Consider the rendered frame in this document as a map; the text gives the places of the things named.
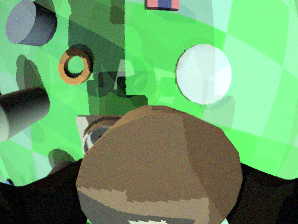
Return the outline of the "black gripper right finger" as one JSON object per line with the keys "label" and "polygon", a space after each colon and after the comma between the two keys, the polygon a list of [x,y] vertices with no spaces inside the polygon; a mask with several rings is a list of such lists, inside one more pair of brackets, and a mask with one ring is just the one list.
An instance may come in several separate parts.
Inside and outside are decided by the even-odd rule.
{"label": "black gripper right finger", "polygon": [[298,210],[298,177],[281,179],[242,164],[238,200],[226,217],[229,224],[289,224]]}

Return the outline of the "white round disc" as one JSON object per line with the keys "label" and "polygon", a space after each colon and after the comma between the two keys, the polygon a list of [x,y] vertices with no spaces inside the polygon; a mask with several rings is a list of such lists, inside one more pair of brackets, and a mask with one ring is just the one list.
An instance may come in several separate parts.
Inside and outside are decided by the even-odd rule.
{"label": "white round disc", "polygon": [[231,65],[225,53],[210,44],[186,49],[176,67],[182,95],[201,105],[221,100],[229,91],[231,76]]}

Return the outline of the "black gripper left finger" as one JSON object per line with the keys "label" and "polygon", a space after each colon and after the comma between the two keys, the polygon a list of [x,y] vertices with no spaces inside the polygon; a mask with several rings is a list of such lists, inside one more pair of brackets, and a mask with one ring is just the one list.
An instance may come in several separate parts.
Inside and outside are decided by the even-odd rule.
{"label": "black gripper left finger", "polygon": [[82,160],[31,184],[0,183],[0,217],[12,224],[86,224],[76,188]]}

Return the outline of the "brown ring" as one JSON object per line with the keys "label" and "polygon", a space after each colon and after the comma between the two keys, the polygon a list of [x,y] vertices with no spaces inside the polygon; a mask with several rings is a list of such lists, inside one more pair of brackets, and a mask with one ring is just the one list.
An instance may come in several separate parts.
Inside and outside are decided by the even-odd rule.
{"label": "brown ring", "polygon": [[[80,56],[82,63],[84,63],[84,68],[82,68],[81,75],[77,77],[73,77],[71,73],[68,73],[68,61],[74,56]],[[68,51],[63,53],[63,56],[61,56],[59,67],[57,68],[59,68],[60,79],[63,79],[65,83],[71,85],[85,83],[85,81],[89,80],[90,75],[93,73],[92,56],[90,56],[88,52],[82,51],[82,49],[68,49]]]}

